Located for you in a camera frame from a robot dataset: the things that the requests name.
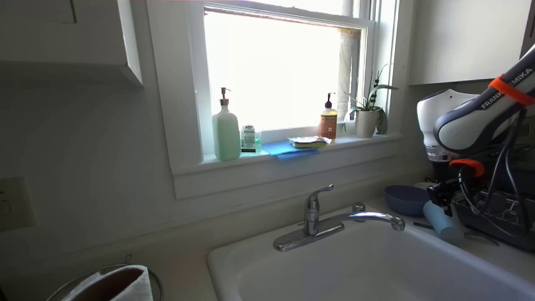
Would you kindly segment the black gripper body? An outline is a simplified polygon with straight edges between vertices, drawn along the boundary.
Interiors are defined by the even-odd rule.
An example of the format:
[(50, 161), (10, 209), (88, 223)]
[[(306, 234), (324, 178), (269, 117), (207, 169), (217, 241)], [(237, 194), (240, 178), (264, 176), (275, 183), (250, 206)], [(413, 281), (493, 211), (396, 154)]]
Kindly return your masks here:
[(434, 206), (441, 208), (446, 216), (451, 216), (454, 196), (461, 194), (469, 209), (478, 214), (478, 209), (473, 204), (473, 198), (476, 183), (486, 173), (484, 166), (474, 159), (453, 159), (448, 163), (446, 171), (446, 178), (426, 188), (429, 201)]

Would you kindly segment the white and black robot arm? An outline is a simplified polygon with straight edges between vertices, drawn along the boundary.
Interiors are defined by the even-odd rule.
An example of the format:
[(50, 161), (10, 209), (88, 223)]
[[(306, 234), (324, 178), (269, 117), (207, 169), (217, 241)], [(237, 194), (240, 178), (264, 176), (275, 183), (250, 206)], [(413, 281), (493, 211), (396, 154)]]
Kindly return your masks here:
[(533, 86), (535, 49), (530, 47), (479, 94), (446, 89), (419, 101), (416, 117), (428, 161), (453, 166), (508, 136), (533, 106)]

